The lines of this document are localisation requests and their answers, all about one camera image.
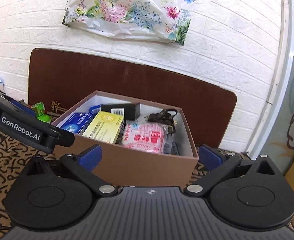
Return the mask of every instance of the plastic bag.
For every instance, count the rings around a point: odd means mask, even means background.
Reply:
[[[168,127],[165,124],[126,121],[122,145],[126,148],[161,154],[164,152]]]
[[[183,45],[196,0],[68,0],[63,24],[117,39]]]
[[[167,138],[166,138],[165,144],[164,144],[164,153],[165,154],[170,154],[172,145],[173,145],[173,134],[169,133],[167,135]]]

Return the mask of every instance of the open box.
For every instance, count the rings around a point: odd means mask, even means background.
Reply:
[[[116,185],[129,186],[181,186],[185,187],[198,162],[198,154],[186,118],[181,108],[140,100],[116,94],[95,91],[74,105],[57,120],[55,126],[62,126],[74,112],[88,112],[92,106],[109,103],[140,103],[141,114],[159,113],[163,109],[175,108],[175,141],[180,156],[148,153],[108,144],[75,134],[75,142],[65,148],[57,145],[54,155],[58,159],[66,153],[79,154],[88,147],[99,144],[103,151],[102,161],[93,173]]]

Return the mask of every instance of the brown wooden board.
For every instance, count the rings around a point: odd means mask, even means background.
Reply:
[[[233,92],[164,69],[55,49],[31,52],[29,104],[69,109],[95,90],[178,106],[194,142],[211,147],[219,146],[236,105]]]

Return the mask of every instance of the white label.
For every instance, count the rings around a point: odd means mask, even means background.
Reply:
[[[13,118],[12,116],[7,116],[4,112],[0,118],[0,123],[6,125],[9,130],[14,132],[20,132],[22,136],[27,137],[36,142],[40,142],[42,138],[42,133],[26,124],[23,124],[21,121]]]
[[[96,114],[96,113],[98,113],[99,111],[101,111],[101,108],[100,108],[100,107],[93,109],[93,110],[92,110],[92,113],[93,113],[93,114]]]
[[[124,108],[112,108],[111,113],[125,116],[125,109]]]

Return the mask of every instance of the blue medicine box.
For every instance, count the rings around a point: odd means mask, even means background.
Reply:
[[[61,128],[82,135],[95,116],[93,113],[73,113]]]

